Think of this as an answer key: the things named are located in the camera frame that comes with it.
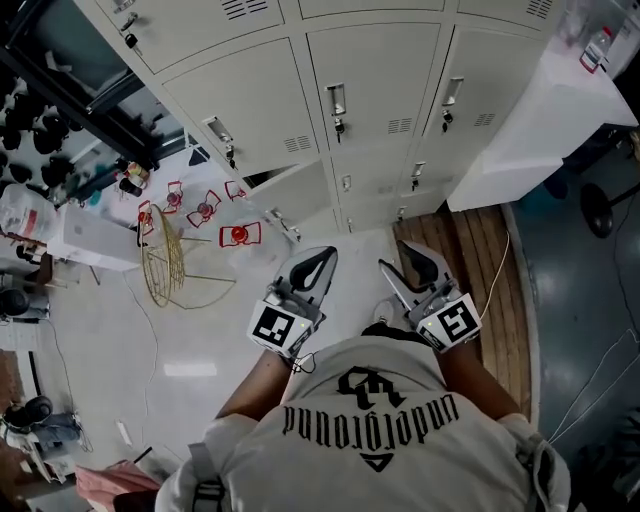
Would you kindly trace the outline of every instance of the white box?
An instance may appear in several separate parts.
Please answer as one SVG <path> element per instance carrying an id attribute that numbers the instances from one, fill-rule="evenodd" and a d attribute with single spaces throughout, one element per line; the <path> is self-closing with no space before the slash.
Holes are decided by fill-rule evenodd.
<path id="1" fill-rule="evenodd" d="M 135 232 L 73 205 L 58 213 L 60 228 L 47 243 L 51 256 L 118 271 L 140 265 Z"/>

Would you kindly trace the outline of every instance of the backpack strap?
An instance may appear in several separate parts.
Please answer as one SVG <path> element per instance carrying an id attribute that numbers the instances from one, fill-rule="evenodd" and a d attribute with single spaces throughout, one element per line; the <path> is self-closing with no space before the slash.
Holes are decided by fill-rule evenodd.
<path id="1" fill-rule="evenodd" d="M 198 485 L 193 496 L 193 512 L 211 512 L 217 503 L 216 511 L 222 512 L 222 501 L 226 495 L 222 480 L 216 473 L 211 455 L 204 443 L 189 445 L 193 470 Z"/>

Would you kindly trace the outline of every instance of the red object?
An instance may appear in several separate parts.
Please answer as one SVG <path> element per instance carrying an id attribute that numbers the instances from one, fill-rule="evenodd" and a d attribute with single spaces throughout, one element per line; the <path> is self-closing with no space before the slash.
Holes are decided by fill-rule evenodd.
<path id="1" fill-rule="evenodd" d="M 220 228 L 220 247 L 255 245 L 262 243 L 262 226 L 259 221 L 244 226 L 223 226 Z"/>
<path id="2" fill-rule="evenodd" d="M 240 188 L 235 181 L 226 181 L 224 184 L 224 189 L 227 192 L 227 197 L 232 201 L 236 197 L 247 197 L 247 193 Z"/>
<path id="3" fill-rule="evenodd" d="M 102 471 L 78 466 L 76 491 L 86 500 L 114 510 L 113 499 L 121 494 L 157 491 L 160 485 L 143 473 L 133 462 L 122 461 Z"/>
<path id="4" fill-rule="evenodd" d="M 171 215 L 176 213 L 182 204 L 182 182 L 170 181 L 167 183 L 167 190 L 169 191 L 167 194 L 167 203 L 169 204 L 164 207 L 162 213 L 165 215 Z"/>
<path id="5" fill-rule="evenodd" d="M 202 224 L 211 220 L 221 202 L 222 199 L 218 197 L 218 194 L 213 190 L 209 190 L 204 202 L 198 205 L 198 209 L 195 212 L 187 215 L 187 220 L 194 228 L 199 228 Z"/>
<path id="6" fill-rule="evenodd" d="M 147 226 L 149 229 L 142 229 L 143 235 L 148 235 L 153 231 L 153 217 L 151 217 L 151 201 L 147 200 L 138 205 L 138 223 Z"/>

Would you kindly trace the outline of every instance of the black cable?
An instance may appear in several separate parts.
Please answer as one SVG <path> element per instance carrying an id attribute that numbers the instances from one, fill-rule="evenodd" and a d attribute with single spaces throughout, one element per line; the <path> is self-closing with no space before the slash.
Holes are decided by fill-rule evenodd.
<path id="1" fill-rule="evenodd" d="M 638 196 L 638 191 L 636 191 L 633 194 L 633 196 L 631 197 L 631 199 L 629 200 L 629 205 L 627 206 L 627 213 L 625 214 L 624 218 L 622 219 L 622 222 L 618 226 L 618 229 L 616 229 L 616 233 L 615 233 L 615 236 L 613 238 L 613 265 L 616 268 L 616 276 L 618 277 L 618 285 L 620 286 L 620 290 L 622 291 L 622 298 L 624 300 L 624 307 L 627 309 L 627 313 L 629 314 L 629 319 L 631 320 L 631 325 L 633 326 L 634 334 L 636 336 L 638 334 L 640 334 L 640 333 L 638 332 L 638 326 L 636 325 L 636 321 L 635 321 L 635 318 L 633 316 L 633 311 L 631 311 L 631 306 L 629 306 L 629 299 L 627 298 L 627 291 L 626 291 L 626 289 L 624 287 L 624 283 L 622 282 L 622 275 L 621 275 L 621 272 L 620 272 L 620 265 L 618 264 L 617 252 L 618 252 L 618 234 L 620 233 L 620 230 L 624 226 L 625 222 L 627 222 L 627 219 L 629 218 L 629 214 L 631 213 L 631 207 L 633 206 L 633 202 L 635 201 L 637 196 Z"/>
<path id="2" fill-rule="evenodd" d="M 310 370 L 307 370 L 304 368 L 304 364 L 307 362 L 309 357 L 311 358 L 311 361 L 313 361 L 313 367 Z M 307 375 L 310 375 L 316 369 L 316 353 L 315 352 L 309 352 L 308 354 L 305 354 L 301 357 L 296 357 L 293 361 L 287 360 L 284 358 L 282 358 L 282 360 L 285 362 L 287 366 L 291 367 L 292 373 L 302 372 L 302 373 L 306 373 Z"/>

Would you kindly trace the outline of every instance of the white cable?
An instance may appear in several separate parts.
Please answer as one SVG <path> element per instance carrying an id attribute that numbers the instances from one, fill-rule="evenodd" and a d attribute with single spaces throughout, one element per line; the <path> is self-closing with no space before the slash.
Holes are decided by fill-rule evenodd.
<path id="1" fill-rule="evenodd" d="M 634 363 L 640 358 L 640 354 L 638 354 L 633 361 L 631 361 L 627 367 L 624 369 L 624 371 L 618 376 L 618 378 L 613 381 L 613 383 L 607 388 L 605 389 L 600 396 L 598 396 L 598 398 L 596 398 L 595 401 L 593 401 L 591 403 L 591 405 L 589 405 L 589 407 L 587 407 L 581 414 L 580 416 L 578 416 L 575 420 L 573 420 L 573 422 L 571 422 L 571 424 L 569 424 L 569 426 L 564 429 L 558 436 L 556 436 L 556 434 L 558 433 L 558 431 L 562 428 L 562 425 L 564 425 L 564 422 L 567 420 L 567 418 L 569 417 L 569 414 L 571 414 L 571 411 L 573 410 L 573 407 L 578 403 L 578 401 L 580 400 L 580 397 L 582 397 L 582 394 L 585 392 L 585 390 L 587 389 L 587 387 L 589 386 L 589 384 L 591 384 L 591 382 L 593 382 L 593 379 L 595 378 L 595 376 L 597 375 L 598 371 L 600 370 L 600 368 L 602 367 L 602 365 L 604 364 L 605 359 L 607 358 L 607 356 L 609 355 L 609 353 L 622 341 L 622 339 L 626 336 L 627 333 L 631 333 L 631 335 L 633 336 L 633 340 L 635 341 L 636 345 L 638 344 L 638 339 L 636 338 L 635 333 L 633 332 L 633 329 L 627 329 L 626 331 L 624 331 L 622 333 L 622 336 L 620 336 L 618 338 L 618 341 L 616 341 L 613 345 L 611 345 L 611 347 L 609 347 L 609 349 L 604 353 L 604 355 L 602 356 L 602 359 L 600 359 L 600 363 L 598 364 L 598 366 L 596 367 L 595 371 L 591 374 L 591 377 L 589 377 L 589 380 L 587 380 L 587 382 L 585 383 L 584 386 L 582 386 L 582 389 L 580 390 L 580 392 L 578 393 L 578 396 L 576 396 L 576 398 L 573 400 L 573 402 L 571 402 L 571 405 L 569 406 L 569 409 L 567 409 L 566 414 L 564 415 L 564 417 L 562 418 L 562 420 L 560 421 L 558 428 L 556 428 L 555 432 L 553 434 L 551 434 L 551 437 L 549 437 L 549 443 L 555 443 L 558 439 L 560 439 L 563 435 L 565 435 L 571 428 L 573 428 L 573 426 L 578 423 L 579 421 L 581 421 L 586 415 L 587 413 L 600 401 L 600 399 L 607 394 L 607 392 L 613 387 L 615 386 L 618 381 L 631 369 L 631 367 L 634 365 Z"/>
<path id="2" fill-rule="evenodd" d="M 502 271 L 502 267 L 504 266 L 504 262 L 507 259 L 507 253 L 509 252 L 509 242 L 511 241 L 511 237 L 509 236 L 509 231 L 507 231 L 507 245 L 504 248 L 504 254 L 502 255 L 502 261 L 500 262 L 500 266 L 498 267 L 498 271 L 496 272 L 496 277 L 493 278 L 493 283 L 491 283 L 491 288 L 489 289 L 489 297 L 487 297 L 487 302 L 484 305 L 484 310 L 480 315 L 480 320 L 484 318 L 484 315 L 487 313 L 489 309 L 489 302 L 491 302 L 491 296 L 493 295 L 493 288 L 498 282 L 498 278 L 500 277 L 500 272 Z"/>
<path id="3" fill-rule="evenodd" d="M 147 322 L 149 322 L 149 327 L 151 327 L 151 332 L 153 333 L 153 339 L 156 342 L 156 352 L 155 352 L 155 355 L 153 356 L 153 371 L 151 372 L 151 376 L 149 377 L 149 380 L 147 381 L 147 385 L 144 387 L 144 420 L 142 422 L 142 447 L 144 448 L 144 446 L 145 446 L 145 444 L 144 444 L 144 426 L 147 423 L 147 419 L 149 418 L 149 402 L 147 401 L 147 389 L 151 385 L 151 381 L 153 380 L 153 377 L 155 377 L 156 370 L 158 369 L 158 352 L 160 351 L 160 345 L 158 343 L 158 335 L 156 334 L 156 330 L 153 328 L 153 324 L 151 323 L 151 318 L 149 318 L 149 315 L 147 314 L 145 309 L 142 307 L 142 304 L 140 304 L 140 302 L 138 301 L 138 298 L 136 297 L 136 294 L 133 293 L 133 289 L 131 288 L 131 285 L 129 285 L 129 281 L 127 281 L 126 274 L 123 273 L 122 277 L 124 279 L 125 284 L 127 285 L 127 288 L 129 288 L 129 292 L 131 293 L 131 296 L 133 297 L 133 300 L 136 302 L 138 307 L 144 313 L 144 316 L 147 318 Z"/>

